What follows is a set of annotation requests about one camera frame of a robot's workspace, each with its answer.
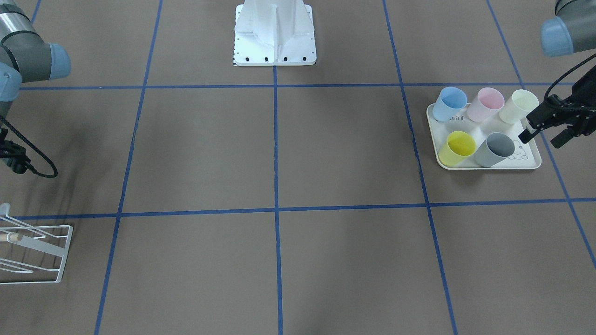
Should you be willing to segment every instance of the blue cup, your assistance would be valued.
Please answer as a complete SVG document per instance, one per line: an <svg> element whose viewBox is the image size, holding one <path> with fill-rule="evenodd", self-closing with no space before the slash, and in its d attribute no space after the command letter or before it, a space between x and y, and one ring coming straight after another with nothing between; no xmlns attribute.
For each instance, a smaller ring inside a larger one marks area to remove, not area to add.
<svg viewBox="0 0 596 335"><path fill-rule="evenodd" d="M433 107L433 117L439 122L445 122L456 115L468 103L464 91L457 87L443 88Z"/></svg>

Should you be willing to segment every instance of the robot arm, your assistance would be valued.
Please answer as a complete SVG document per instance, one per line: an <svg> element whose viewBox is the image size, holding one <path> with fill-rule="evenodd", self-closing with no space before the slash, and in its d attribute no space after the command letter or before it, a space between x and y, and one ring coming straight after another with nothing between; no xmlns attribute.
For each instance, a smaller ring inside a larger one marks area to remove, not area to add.
<svg viewBox="0 0 596 335"><path fill-rule="evenodd" d="M596 48L596 0L558 0L555 5L556 17L542 25L542 50L545 55L569 55L574 52ZM566 99L556 94L549 96L551 89L571 72L593 58L569 70L548 88L544 101L527 115L528 126L519 138L528 143L544 129L567 125L551 140L555 148L560 148L573 137L588 136L596 130L596 66L586 73L572 88Z"/></svg>
<svg viewBox="0 0 596 335"><path fill-rule="evenodd" d="M25 173L29 169L45 177L58 174L49 158L14 129L6 121L6 116L18 96L21 83L64 78L69 74L70 58L66 50L59 44L45 43L13 0L0 0L0 126L5 124L54 170L53 175L37 172L30 164L25 148L7 141L8 130L0 129L0 159L13 172Z"/></svg>

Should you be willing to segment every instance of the pink cup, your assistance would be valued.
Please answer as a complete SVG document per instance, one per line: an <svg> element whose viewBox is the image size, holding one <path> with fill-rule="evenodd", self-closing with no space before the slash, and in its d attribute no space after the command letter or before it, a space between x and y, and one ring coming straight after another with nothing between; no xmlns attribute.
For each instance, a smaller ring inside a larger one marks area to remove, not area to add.
<svg viewBox="0 0 596 335"><path fill-rule="evenodd" d="M478 92L468 107L468 117L474 122L482 122L497 114L505 105L505 98L494 88L485 87Z"/></svg>

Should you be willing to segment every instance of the gray floor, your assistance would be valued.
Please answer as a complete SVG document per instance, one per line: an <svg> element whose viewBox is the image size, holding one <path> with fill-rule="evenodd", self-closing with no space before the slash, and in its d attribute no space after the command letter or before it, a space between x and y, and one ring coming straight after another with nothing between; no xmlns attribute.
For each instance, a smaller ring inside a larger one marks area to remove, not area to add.
<svg viewBox="0 0 596 335"><path fill-rule="evenodd" d="M9 113L60 176L0 169L0 202L75 229L0 333L596 334L595 139L447 171L424 116L586 58L541 54L554 1L309 0L317 64L278 69L232 66L240 2L18 1L73 70Z"/></svg>

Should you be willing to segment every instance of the gray cup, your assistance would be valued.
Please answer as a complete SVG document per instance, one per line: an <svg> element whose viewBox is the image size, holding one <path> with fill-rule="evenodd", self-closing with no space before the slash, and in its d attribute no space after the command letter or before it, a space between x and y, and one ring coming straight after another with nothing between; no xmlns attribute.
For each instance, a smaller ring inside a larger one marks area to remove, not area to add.
<svg viewBox="0 0 596 335"><path fill-rule="evenodd" d="M474 153L474 160L480 166L489 168L511 156L516 150L509 136L494 132L486 138Z"/></svg>

